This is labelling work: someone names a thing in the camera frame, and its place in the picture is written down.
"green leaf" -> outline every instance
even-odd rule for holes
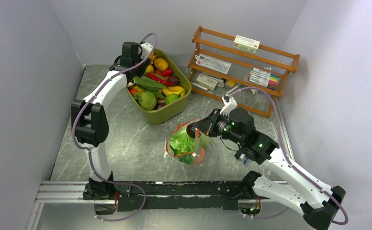
[[[170,148],[175,156],[185,152],[194,152],[195,139],[189,137],[186,129],[180,130],[170,138]],[[194,157],[191,154],[179,157],[179,161],[185,164],[193,164]]]
[[[146,87],[146,86],[149,86],[149,87],[156,87],[156,88],[159,88],[159,89],[164,89],[165,86],[157,81],[154,81],[146,76],[142,76],[142,77],[134,77],[134,82],[139,86],[143,86],[143,87]]]
[[[166,78],[162,77],[162,76],[161,76],[161,75],[159,75],[159,74],[155,74],[155,73],[154,73],[154,75],[155,75],[155,76],[157,76],[158,78],[160,78],[160,79],[164,80],[164,81],[168,81],[168,80],[167,80]]]
[[[165,99],[165,96],[161,94],[159,91],[151,91],[157,98]]]
[[[145,91],[158,91],[159,90],[159,88],[157,87],[141,86],[141,85],[138,85],[138,87]]]

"orange mesh bag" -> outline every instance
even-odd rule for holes
[[[166,141],[166,152],[185,164],[200,164],[211,143],[211,139],[198,129],[189,126],[198,118],[179,124]]]

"green plastic basket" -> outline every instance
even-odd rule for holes
[[[131,98],[134,101],[135,105],[144,114],[146,122],[153,126],[160,125],[162,122],[169,120],[170,118],[183,112],[187,107],[187,100],[189,98],[189,95],[192,89],[192,84],[190,83],[189,79],[186,78],[183,72],[180,71],[180,69],[173,63],[173,61],[162,50],[155,49],[155,54],[159,58],[161,57],[168,62],[169,68],[171,68],[173,70],[173,74],[179,78],[179,81],[180,81],[179,86],[185,89],[186,95],[179,98],[175,102],[172,102],[164,106],[163,108],[160,108],[158,110],[147,111],[139,107],[138,103],[133,98],[128,88],[126,88],[126,91],[128,92],[129,95],[131,95]]]

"cable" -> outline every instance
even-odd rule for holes
[[[153,50],[155,49],[156,47],[156,44],[158,43],[158,36],[155,34],[155,33],[149,33],[148,35],[146,35],[141,42],[144,42],[149,36],[155,36],[155,42],[154,42],[154,45],[153,45],[153,48],[150,50],[150,52],[148,53],[148,55],[145,56],[145,58],[140,61],[138,64],[130,67],[130,68],[127,68],[127,69],[124,69],[120,72],[117,72],[115,73],[114,75],[112,75],[109,79],[107,79],[105,82],[103,82],[103,84],[99,87],[99,89],[96,91],[96,93],[84,104],[84,106],[82,107],[82,109],[80,109],[79,113],[77,114],[75,120],[74,120],[74,123],[73,123],[73,127],[72,127],[72,138],[73,138],[73,142],[74,144],[76,145],[77,148],[81,149],[81,150],[85,150],[87,151],[87,154],[88,154],[88,157],[89,157],[89,163],[90,163],[90,168],[91,170],[93,171],[94,175],[97,176],[101,181],[104,181],[106,183],[110,183],[110,184],[116,184],[116,185],[122,185],[122,186],[134,186],[136,188],[138,188],[139,190],[141,190],[142,194],[143,194],[143,201],[142,201],[142,204],[141,204],[141,207],[139,207],[139,209],[137,211],[135,211],[133,214],[127,216],[127,217],[124,217],[124,218],[120,218],[120,219],[104,219],[104,218],[101,218],[97,215],[96,213],[96,208],[94,206],[93,210],[94,210],[94,214],[95,214],[95,218],[97,219],[100,219],[102,221],[108,221],[108,222],[115,222],[115,221],[121,221],[121,220],[126,220],[128,218],[131,218],[133,216],[135,216],[138,212],[140,212],[142,210],[142,208],[144,207],[145,205],[145,202],[146,202],[146,194],[145,194],[145,191],[142,189],[142,187],[140,187],[139,185],[136,185],[136,184],[130,184],[130,183],[122,183],[122,182],[116,182],[116,181],[109,181],[109,180],[106,180],[104,178],[102,178],[98,173],[97,171],[95,170],[95,167],[94,167],[94,163],[93,163],[93,159],[92,159],[92,156],[91,156],[91,148],[89,147],[84,147],[84,146],[81,146],[78,142],[77,142],[77,139],[76,139],[76,126],[77,126],[77,123],[79,122],[79,118],[81,117],[81,115],[83,114],[84,110],[87,108],[87,106],[89,106],[89,104],[94,101],[94,99],[97,97],[97,95],[101,92],[101,90],[103,90],[103,88],[115,77],[119,76],[120,74],[123,74],[123,73],[126,73],[128,71],[131,71],[133,69],[136,69],[138,68],[140,65],[142,65],[150,56],[150,54],[153,52]]]
[[[275,215],[272,215],[272,216],[268,216],[268,217],[253,217],[254,219],[272,219],[272,218],[275,218],[275,217],[279,217],[281,215],[283,215],[287,210],[289,210],[289,207],[286,207],[283,211],[275,214]]]
[[[296,166],[294,166],[292,164],[292,161],[290,160],[290,158],[288,157],[287,155],[287,151],[286,151],[286,147],[284,146],[284,141],[283,141],[283,138],[282,138],[282,122],[280,120],[280,117],[279,117],[279,113],[277,112],[277,106],[275,104],[275,102],[273,101],[273,99],[263,90],[263,89],[260,89],[260,88],[257,88],[257,87],[245,87],[245,88],[242,88],[242,89],[238,89],[238,90],[235,90],[234,92],[232,92],[229,96],[233,96],[234,94],[236,93],[239,93],[241,92],[242,90],[248,90],[248,89],[255,89],[255,90],[258,90],[262,93],[264,93],[267,98],[271,101],[271,104],[273,106],[273,109],[275,111],[275,114],[276,114],[276,118],[277,118],[277,123],[278,123],[278,137],[279,137],[279,141],[281,143],[280,147],[282,149],[282,152],[283,152],[283,155],[284,155],[284,158],[286,159],[287,163],[289,165],[291,165],[291,167],[298,173],[300,174],[302,177],[304,177],[306,180],[308,180],[311,184],[313,184],[317,189],[319,189],[320,191],[323,191],[323,193],[325,195],[327,195],[332,201],[334,201],[334,203],[338,206],[339,209],[341,209],[342,213],[344,214],[344,217],[345,217],[345,220],[343,222],[338,222],[338,221],[334,221],[332,220],[332,223],[334,224],[338,224],[338,225],[346,225],[348,224],[348,221],[349,221],[349,218],[348,218],[348,214],[347,212],[345,211],[345,209],[342,207],[342,205],[330,194],[328,193],[327,191],[324,191],[323,188],[321,186],[319,186],[315,181],[313,181],[310,177],[308,177],[306,174],[304,174],[300,169],[298,169]]]
[[[116,210],[116,208],[114,208],[114,207],[107,207],[105,205],[99,205],[99,204],[95,204],[94,207],[102,207],[102,208],[105,208],[105,209]]]
[[[223,137],[220,137],[220,140],[221,142],[223,143],[223,145],[225,146],[225,148],[231,150],[231,151],[234,151],[234,152],[237,152],[238,150],[233,150],[233,149],[230,149],[227,145],[225,145],[224,141],[223,141]]]

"gray marble floor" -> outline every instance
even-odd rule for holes
[[[87,96],[105,77],[108,66],[88,65],[77,93],[78,99]],[[255,108],[266,109],[268,101],[264,95],[246,91],[235,96],[237,102],[252,105]],[[108,162],[115,180],[240,180],[250,170],[267,175],[272,180],[279,180],[277,175],[262,171],[255,162],[243,164],[227,150],[218,138],[213,139],[214,150],[207,153],[201,165],[187,165],[166,156],[164,146],[179,123],[193,118],[203,118],[213,108],[221,108],[222,102],[210,99],[200,94],[191,93],[186,110],[162,123],[159,126],[147,124],[142,113],[133,104],[126,91],[120,91],[110,104],[107,119],[110,133],[106,141]],[[267,119],[252,114],[256,129],[269,135],[278,142],[277,122],[274,113]],[[77,149],[71,138],[70,122],[67,125],[59,154],[57,156],[52,181],[86,181],[90,169],[84,151]],[[225,141],[232,149],[237,146]]]

